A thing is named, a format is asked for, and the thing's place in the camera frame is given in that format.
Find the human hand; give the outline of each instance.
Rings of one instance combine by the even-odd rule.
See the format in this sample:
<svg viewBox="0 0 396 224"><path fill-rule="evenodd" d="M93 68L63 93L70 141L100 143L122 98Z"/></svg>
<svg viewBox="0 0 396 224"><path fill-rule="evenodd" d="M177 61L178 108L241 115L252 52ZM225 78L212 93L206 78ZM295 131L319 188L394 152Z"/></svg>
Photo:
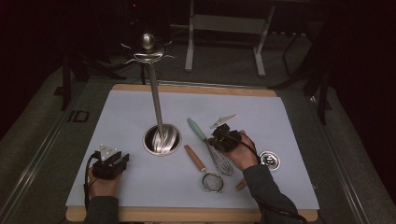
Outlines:
<svg viewBox="0 0 396 224"><path fill-rule="evenodd" d="M88 186L90 186L91 197L92 198L97 196L117 197L118 186L120 183L122 173L119 174L115 179L104 180L94 177L92 174L92 170L93 170L92 167L88 170L88 177L90 178L90 183L88 183Z"/></svg>
<svg viewBox="0 0 396 224"><path fill-rule="evenodd" d="M254 143L246 137L245 131L240 131L239 135L241 135L241 141L243 143L256 150L256 148L254 147ZM255 155L243 144L239 144L234 150L230 152L224 152L223 154L230 158L230 160L233 162L233 165L241 171L244 171L252 165L258 164L256 157L257 155Z"/></svg>

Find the sleeve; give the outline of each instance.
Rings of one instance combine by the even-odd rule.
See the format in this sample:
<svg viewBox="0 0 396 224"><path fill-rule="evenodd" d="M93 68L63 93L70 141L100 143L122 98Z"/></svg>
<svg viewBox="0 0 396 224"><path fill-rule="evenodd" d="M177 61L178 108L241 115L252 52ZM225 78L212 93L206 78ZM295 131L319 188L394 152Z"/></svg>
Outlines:
<svg viewBox="0 0 396 224"><path fill-rule="evenodd" d="M119 223L119 199L111 196L91 198L84 224L112 223Z"/></svg>
<svg viewBox="0 0 396 224"><path fill-rule="evenodd" d="M266 203L272 207L280 208L295 214L298 213L294 203L280 192L267 166L254 165L245 169L243 173L250 194L256 200L262 212L261 224L301 223L297 218L280 215L276 212L264 209L262 206L263 203Z"/></svg>

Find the whisk handle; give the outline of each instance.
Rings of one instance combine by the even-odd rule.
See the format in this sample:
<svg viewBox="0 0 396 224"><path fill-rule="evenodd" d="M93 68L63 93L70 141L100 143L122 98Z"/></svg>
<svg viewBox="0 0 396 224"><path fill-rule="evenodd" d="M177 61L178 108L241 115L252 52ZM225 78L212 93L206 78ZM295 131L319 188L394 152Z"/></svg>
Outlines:
<svg viewBox="0 0 396 224"><path fill-rule="evenodd" d="M206 136L205 134L202 132L202 130L200 129L200 127L198 126L197 123L195 123L194 120L188 118L187 122L189 123L190 127L192 128L192 130L198 135L198 137L204 141L206 140Z"/></svg>
<svg viewBox="0 0 396 224"><path fill-rule="evenodd" d="M206 168L201 160L198 158L198 156L195 154L195 152L192 150L192 148L190 148L189 145L184 146L184 148L186 148L187 153L189 154L195 165L198 167L198 169L203 172Z"/></svg>

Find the whisk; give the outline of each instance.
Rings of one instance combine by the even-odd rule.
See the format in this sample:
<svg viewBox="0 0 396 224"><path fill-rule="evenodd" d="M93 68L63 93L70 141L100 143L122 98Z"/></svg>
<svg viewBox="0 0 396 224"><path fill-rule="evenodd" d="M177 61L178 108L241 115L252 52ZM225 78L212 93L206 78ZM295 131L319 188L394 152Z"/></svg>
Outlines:
<svg viewBox="0 0 396 224"><path fill-rule="evenodd" d="M233 163L230 161L230 159L218 152L214 147L210 146L209 142L207 141L207 137L202 132L198 124L195 123L195 121L188 118L187 122L189 123L192 130L205 143L207 150L210 153L210 157L212 158L212 161L215 164L216 169L219 171L219 173L221 173L222 175L231 175L233 173Z"/></svg>

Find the small round container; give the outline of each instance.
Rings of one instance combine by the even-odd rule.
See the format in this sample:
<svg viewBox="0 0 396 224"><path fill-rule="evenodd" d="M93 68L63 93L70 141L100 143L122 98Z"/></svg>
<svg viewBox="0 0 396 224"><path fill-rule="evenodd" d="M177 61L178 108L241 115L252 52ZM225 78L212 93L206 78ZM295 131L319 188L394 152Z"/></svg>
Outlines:
<svg viewBox="0 0 396 224"><path fill-rule="evenodd" d="M260 161L262 164L267 165L270 171L276 170L280 165L279 157L271 151L264 151L260 154Z"/></svg>
<svg viewBox="0 0 396 224"><path fill-rule="evenodd" d="M154 125L149 128L145 135L143 136L143 146L146 151L155 156L166 156L174 153L181 144L181 132L180 130L172 124L164 124L163 128L169 131L164 136L163 148L154 146L154 138L158 138L158 126Z"/></svg>

